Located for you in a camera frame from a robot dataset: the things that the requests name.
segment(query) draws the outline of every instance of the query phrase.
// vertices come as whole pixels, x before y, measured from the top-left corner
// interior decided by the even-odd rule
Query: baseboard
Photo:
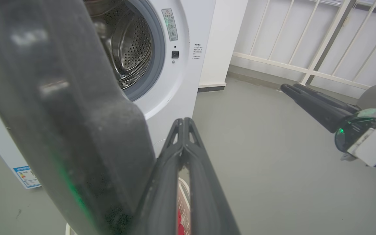
[[[224,90],[225,86],[200,87],[198,92],[216,92]]]
[[[279,89],[281,84],[283,84],[283,83],[286,83],[286,84],[289,84],[289,85],[293,85],[293,84],[297,83],[296,81],[289,80],[289,79],[286,79],[286,78],[283,78],[283,77],[273,76],[273,75],[270,75],[270,74],[267,74],[267,73],[249,70],[249,69],[241,68],[241,67],[234,66],[234,65],[230,65],[228,67],[227,76],[234,78],[234,79],[237,79],[237,80],[240,80],[240,81],[243,81],[243,82],[251,83],[253,85],[266,86],[266,87],[269,87],[269,88],[272,88],[272,89]],[[346,95],[342,95],[342,94],[338,94],[336,92],[328,91],[328,90],[325,90],[325,89],[321,89],[321,88],[318,88],[318,87],[315,87],[315,86],[309,85],[309,88],[316,90],[318,92],[322,92],[326,95],[329,95],[333,98],[336,98],[336,99],[341,100],[341,101],[348,103],[348,104],[355,105],[356,102],[358,101],[355,98],[352,98],[352,97],[349,97],[349,96],[346,96]]]
[[[205,88],[205,87],[216,87],[216,86],[226,86],[225,82],[221,83],[209,83],[209,84],[201,84],[198,86],[198,88]]]

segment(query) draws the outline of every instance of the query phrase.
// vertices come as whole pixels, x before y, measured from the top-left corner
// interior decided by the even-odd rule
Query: white wall
[[[200,87],[225,86],[247,0],[216,0]]]
[[[267,1],[265,0],[249,0],[234,48],[235,52],[249,54],[266,3]],[[290,3],[291,0],[270,1],[252,55],[260,58],[269,57]],[[313,1],[295,0],[271,60],[288,63],[314,5],[315,2]],[[309,66],[337,10],[338,6],[319,4],[304,39],[292,60],[292,65],[304,68]],[[364,10],[352,9],[319,71],[327,74],[333,72],[367,13]],[[336,76],[352,80],[375,44],[376,13],[373,13],[343,60]],[[294,81],[300,81],[304,76],[303,73],[297,71],[238,57],[233,57],[231,64]],[[372,59],[367,63],[366,68],[356,82],[370,86],[376,84],[376,52],[372,55]],[[311,84],[354,98],[359,98],[364,91],[363,89],[318,77],[315,77]]]

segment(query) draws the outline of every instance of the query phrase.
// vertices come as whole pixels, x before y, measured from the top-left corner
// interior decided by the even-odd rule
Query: stainless steel drum
[[[86,0],[85,5],[117,81],[125,89],[145,73],[152,55],[149,26],[123,0]]]

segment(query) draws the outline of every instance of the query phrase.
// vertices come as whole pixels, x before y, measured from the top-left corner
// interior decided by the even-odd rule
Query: metal bar
[[[330,42],[330,39],[331,37],[333,36],[333,33],[335,32],[337,26],[339,25],[341,19],[342,19],[342,16],[344,15],[346,9],[348,8],[348,5],[349,3],[351,2],[351,0],[343,0],[343,3],[342,5],[340,6],[339,10],[337,11],[336,13],[336,17],[333,19],[333,22],[332,24],[330,25],[330,28],[329,30],[327,31],[324,39],[323,39],[323,42],[321,43],[316,55],[314,56],[310,66],[309,66],[309,71],[314,71],[314,68],[316,66],[316,64],[318,63],[319,59],[321,58],[322,54],[324,53],[328,43]],[[301,80],[301,84],[306,84],[307,80],[309,79],[309,77],[311,76],[311,73],[308,72],[304,75],[304,78]]]
[[[320,3],[326,4],[326,5],[331,5],[331,6],[338,6],[336,2],[331,2],[328,0],[321,0]],[[369,11],[370,4],[369,3],[358,3],[356,5],[356,9],[361,9],[365,11]]]
[[[314,6],[313,12],[311,13],[310,18],[309,18],[308,21],[307,21],[307,25],[305,26],[304,31],[303,31],[303,33],[301,34],[300,40],[298,40],[298,43],[297,43],[297,45],[295,46],[294,52],[292,53],[291,59],[290,59],[290,61],[288,62],[288,64],[291,64],[292,59],[294,58],[295,54],[297,53],[298,48],[300,47],[301,41],[303,40],[304,35],[305,35],[306,32],[307,32],[307,29],[308,29],[308,27],[309,27],[309,25],[310,25],[311,20],[313,19],[314,13],[316,12],[316,9],[317,9],[317,6],[318,6],[319,3],[320,3],[320,0],[317,0],[316,5]]]
[[[271,59],[272,54],[273,54],[273,52],[275,51],[276,44],[278,43],[278,40],[279,40],[279,38],[280,38],[280,36],[281,36],[281,33],[282,33],[282,30],[284,29],[285,23],[287,22],[288,15],[290,15],[290,12],[291,12],[291,8],[292,8],[292,4],[293,4],[293,3],[294,3],[294,0],[291,0],[291,4],[290,4],[290,7],[288,8],[287,14],[285,15],[284,22],[282,22],[282,26],[281,26],[281,29],[279,30],[278,36],[276,37],[275,44],[274,44],[274,46],[272,47],[272,51],[271,51],[271,53],[269,54],[269,59]]]
[[[267,4],[266,4],[266,6],[265,6],[264,13],[263,13],[263,15],[262,15],[261,22],[259,23],[258,31],[256,31],[255,39],[253,40],[252,48],[250,49],[249,55],[252,55],[253,49],[255,48],[256,40],[257,40],[257,38],[258,38],[259,32],[261,31],[261,27],[262,27],[262,24],[263,24],[263,22],[264,22],[265,15],[266,15],[266,11],[267,11],[267,9],[268,9],[269,2],[270,2],[270,1],[271,1],[271,0],[268,0],[268,1],[267,1]]]
[[[358,73],[356,74],[356,76],[352,79],[352,81],[355,82],[355,81],[359,78],[359,76],[361,75],[362,71],[364,70],[365,65],[367,65],[368,61],[371,59],[371,56],[372,56],[372,54],[375,52],[375,50],[376,50],[376,45],[375,45],[375,47],[372,49],[372,51],[370,52],[369,56],[368,56],[367,59],[364,61],[364,63],[362,64],[361,68],[359,69],[359,71],[358,71]]]
[[[375,2],[373,3],[373,5],[371,6],[371,8],[370,8],[370,10],[369,10],[369,12],[368,12],[368,14],[367,14],[367,16],[365,17],[364,22],[362,22],[361,26],[359,26],[358,31],[357,31],[356,34],[353,36],[353,39],[352,39],[351,43],[348,45],[348,47],[346,48],[345,53],[342,55],[342,58],[340,58],[339,63],[337,63],[336,68],[334,69],[333,74],[332,74],[333,76],[336,74],[336,72],[337,72],[337,70],[339,69],[340,65],[342,64],[344,58],[345,58],[346,55],[348,54],[349,49],[353,46],[355,40],[358,38],[359,34],[361,33],[362,29],[364,28],[365,24],[367,23],[367,21],[368,21],[370,15],[372,14],[373,9],[375,9],[375,6],[376,6],[376,0],[375,0]]]
[[[239,53],[239,52],[233,52],[233,56],[249,59],[249,60],[252,60],[252,61],[257,61],[257,62],[264,63],[264,64],[274,65],[274,66],[278,66],[278,67],[281,67],[281,68],[284,68],[284,69],[298,71],[298,72],[301,72],[301,73],[308,73],[310,75],[319,76],[319,77],[322,77],[324,79],[332,80],[332,81],[335,81],[335,82],[340,82],[340,83],[343,83],[343,84],[346,84],[346,85],[349,85],[349,86],[354,86],[354,87],[358,87],[358,88],[365,89],[365,90],[370,88],[370,86],[360,84],[360,83],[357,83],[357,82],[352,82],[350,80],[346,80],[346,79],[343,79],[343,78],[340,78],[340,77],[332,76],[332,75],[325,74],[325,73],[320,73],[318,71],[309,70],[309,69],[297,67],[297,66],[290,65],[290,64],[284,64],[284,63],[281,63],[281,62],[268,60],[268,59],[265,59],[265,58],[259,58],[259,57],[253,56],[253,55],[246,55],[246,54]]]
[[[346,7],[345,13],[343,13],[342,18],[339,21],[339,24],[336,26],[335,31],[333,32],[333,35],[330,37],[329,42],[327,43],[326,48],[324,49],[323,53],[321,54],[321,57],[317,61],[316,66],[314,67],[315,71],[318,71],[323,64],[324,59],[326,58],[327,54],[330,51],[330,48],[333,46],[333,43],[336,40],[336,37],[338,36],[343,24],[345,23],[346,18],[348,17],[349,13],[351,12],[351,9],[356,6],[356,0],[351,0],[348,6]],[[313,81],[314,75],[309,76],[307,82],[305,83],[306,85],[310,85],[311,82]]]

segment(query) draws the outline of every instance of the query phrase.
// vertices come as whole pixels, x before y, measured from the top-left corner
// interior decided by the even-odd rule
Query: red cloth
[[[184,226],[181,224],[181,211],[178,209],[178,235],[185,235]]]

